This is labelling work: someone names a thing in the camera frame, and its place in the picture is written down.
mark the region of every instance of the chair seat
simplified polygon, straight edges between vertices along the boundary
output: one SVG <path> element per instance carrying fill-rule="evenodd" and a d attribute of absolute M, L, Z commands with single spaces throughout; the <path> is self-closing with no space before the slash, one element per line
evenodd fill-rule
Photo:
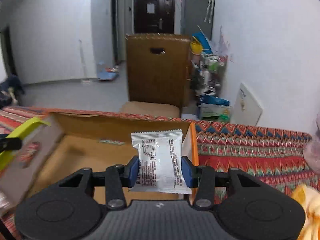
<path fill-rule="evenodd" d="M 148 114 L 152 116 L 180 117 L 179 108 L 165 104 L 126 102 L 120 109 L 124 114 Z"/>

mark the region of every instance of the dark brown door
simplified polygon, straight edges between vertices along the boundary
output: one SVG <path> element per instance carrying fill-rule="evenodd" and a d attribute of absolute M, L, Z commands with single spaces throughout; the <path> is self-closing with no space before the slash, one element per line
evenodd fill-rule
<path fill-rule="evenodd" d="M 173 33 L 175 0 L 134 0 L 135 33 Z"/>

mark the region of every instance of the white snack packet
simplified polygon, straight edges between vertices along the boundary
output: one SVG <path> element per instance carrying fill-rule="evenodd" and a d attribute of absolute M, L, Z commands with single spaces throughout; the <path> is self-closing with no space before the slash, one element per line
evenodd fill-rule
<path fill-rule="evenodd" d="M 131 134 L 139 152 L 139 173 L 131 191 L 191 194 L 181 170 L 182 130 Z"/>

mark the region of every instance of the red patterned fabric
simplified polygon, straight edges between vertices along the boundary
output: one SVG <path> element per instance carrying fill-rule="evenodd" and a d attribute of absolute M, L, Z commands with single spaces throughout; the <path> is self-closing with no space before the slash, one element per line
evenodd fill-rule
<path fill-rule="evenodd" d="M 47 111 L 149 121 L 182 121 L 180 118 L 151 115 L 6 107 L 0 111 L 0 128 L 10 133 L 27 119 Z M 193 122 L 196 126 L 200 164 L 210 165 L 223 172 L 230 167 L 238 167 L 286 194 L 300 183 L 320 190 L 318 176 L 310 170 L 302 156 L 303 147 L 311 140 L 308 133 L 220 122 L 185 121 Z M 216 203 L 225 197 L 226 189 L 217 188 Z M 16 236 L 13 215 L 7 214 L 2 220 Z"/>

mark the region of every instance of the open box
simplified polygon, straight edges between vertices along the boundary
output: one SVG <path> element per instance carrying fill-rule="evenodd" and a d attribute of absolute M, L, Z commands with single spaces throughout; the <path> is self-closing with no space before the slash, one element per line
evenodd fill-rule
<path fill-rule="evenodd" d="M 16 206 L 25 196 L 31 196 L 73 172 L 90 167 L 104 171 L 115 164 L 127 164 L 134 155 L 131 133 L 182 129 L 182 155 L 198 165 L 196 130 L 193 123 L 174 121 L 133 120 L 103 115 L 49 113 L 24 140 L 23 147 L 13 153 L 0 178 L 0 190 Z M 124 142 L 123 145 L 101 143 L 101 139 Z M 38 152 L 27 166 L 21 156 L 28 145 L 37 143 Z M 124 188 L 127 203 L 132 199 L 179 199 L 178 194 L 160 192 L 129 192 Z M 94 199 L 105 204 L 105 190 L 97 187 Z"/>

